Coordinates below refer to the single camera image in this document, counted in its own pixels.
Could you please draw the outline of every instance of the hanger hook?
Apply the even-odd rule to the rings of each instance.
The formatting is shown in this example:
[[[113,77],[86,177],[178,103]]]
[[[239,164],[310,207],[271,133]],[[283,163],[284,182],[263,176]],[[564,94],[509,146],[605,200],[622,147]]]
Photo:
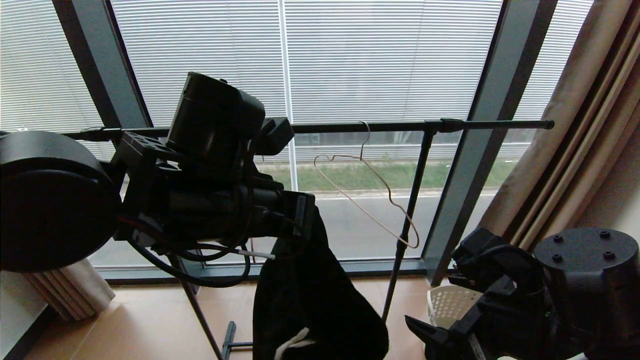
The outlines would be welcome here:
[[[360,146],[360,160],[362,160],[362,154],[364,153],[364,145],[367,144],[367,142],[369,142],[369,138],[371,137],[371,128],[369,127],[369,124],[366,121],[358,121],[363,123],[366,127],[367,127],[367,139],[364,140],[364,143],[362,143],[362,146]]]

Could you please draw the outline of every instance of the grass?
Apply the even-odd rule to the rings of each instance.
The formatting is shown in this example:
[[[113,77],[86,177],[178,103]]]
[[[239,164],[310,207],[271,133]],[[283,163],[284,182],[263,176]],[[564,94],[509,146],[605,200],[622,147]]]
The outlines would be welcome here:
[[[489,173],[485,186],[500,186],[507,178],[516,162],[497,160]],[[422,178],[422,188],[442,188],[449,173],[449,163],[427,163]],[[408,189],[413,184],[415,164],[384,163],[372,164],[373,168],[386,180],[391,189]],[[362,163],[336,163],[318,166],[334,183],[345,190],[379,190],[383,183]],[[288,166],[268,166],[265,173],[291,188]],[[301,191],[335,190],[335,188],[313,167],[298,166],[298,187]]]

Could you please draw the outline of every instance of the clothing rack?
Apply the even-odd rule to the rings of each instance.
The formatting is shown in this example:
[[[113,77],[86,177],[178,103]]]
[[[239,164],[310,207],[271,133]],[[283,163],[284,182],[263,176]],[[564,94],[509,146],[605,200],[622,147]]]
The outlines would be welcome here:
[[[429,155],[429,149],[431,148],[431,142],[433,137],[437,133],[452,133],[461,130],[472,129],[551,129],[554,126],[552,120],[541,121],[462,121],[458,119],[440,119],[440,121],[423,121],[423,122],[372,122],[365,124],[363,122],[353,123],[329,123],[329,124],[292,124],[294,133],[296,134],[316,134],[316,133],[365,133],[371,132],[384,132],[384,131],[422,131],[422,143],[420,145],[420,154],[418,156],[418,162],[416,166],[415,175],[413,178],[413,185],[411,193],[409,195],[409,203],[406,209],[409,217],[413,217],[413,211],[417,203],[418,194],[420,192],[420,184],[422,182],[422,176],[424,175],[424,169],[427,162],[427,156]],[[148,127],[140,129],[121,129],[121,128],[95,128],[87,129],[79,133],[64,134],[76,140],[88,140],[88,141],[119,141],[124,132],[136,133],[149,137],[167,137],[169,133],[168,127]],[[409,220],[404,220],[403,229],[400,237],[405,241],[408,239],[410,230]],[[394,257],[394,266],[391,271],[391,278],[389,281],[389,287],[387,290],[387,296],[385,298],[385,306],[382,312],[382,319],[386,322],[391,307],[391,300],[396,288],[396,282],[400,271],[400,265],[406,252],[406,244],[401,241],[396,242],[396,254]],[[173,267],[184,271],[184,264],[182,259],[177,256],[169,257],[170,263]],[[180,281],[182,287],[191,303],[191,307],[195,312],[202,329],[204,330],[211,347],[213,348],[218,360],[229,360],[230,353],[236,349],[249,350],[253,343],[251,342],[239,342],[234,343],[234,335],[236,333],[236,323],[231,321],[227,327],[227,333],[225,341],[222,346],[222,350],[216,343],[213,334],[207,324],[206,319],[200,309],[200,305],[195,296],[195,288],[192,284]]]

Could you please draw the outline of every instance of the white drawstring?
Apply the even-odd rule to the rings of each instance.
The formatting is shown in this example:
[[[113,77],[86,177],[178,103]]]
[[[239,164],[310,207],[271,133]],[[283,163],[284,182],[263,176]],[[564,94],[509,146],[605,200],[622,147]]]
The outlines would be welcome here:
[[[298,347],[305,347],[307,345],[315,344],[316,342],[314,340],[305,340],[305,338],[307,337],[308,333],[309,333],[309,328],[306,327],[306,328],[302,329],[293,338],[291,338],[291,340],[289,340],[286,343],[280,345],[276,349],[276,355],[275,355],[275,357],[273,359],[274,360],[282,360],[282,355],[284,354],[284,350],[287,350],[290,347],[298,348]]]

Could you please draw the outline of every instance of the road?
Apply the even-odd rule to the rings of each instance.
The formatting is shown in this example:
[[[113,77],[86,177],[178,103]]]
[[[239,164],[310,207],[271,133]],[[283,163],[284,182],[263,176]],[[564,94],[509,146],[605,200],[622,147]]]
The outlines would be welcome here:
[[[465,234],[476,227],[492,199],[492,193],[480,196],[465,229]],[[406,196],[395,197],[394,200],[404,207],[408,202]],[[420,256],[424,238],[429,232],[439,200],[439,195],[419,197],[413,219],[420,234],[421,244],[417,249],[407,249],[407,256]],[[404,215],[400,209],[391,205],[386,197],[364,197],[358,198],[356,201],[393,232],[400,233]],[[394,256],[396,252],[394,237],[374,223],[348,199],[341,197],[317,199],[316,204],[327,229],[329,246],[337,258],[392,258]],[[272,238],[255,239],[255,250],[271,252],[274,240]],[[413,233],[410,234],[410,243],[415,243],[415,234]],[[109,240],[103,248],[90,256],[90,260],[96,266],[149,265],[129,244],[113,240]],[[239,261],[239,258],[229,255],[218,262],[230,261]]]

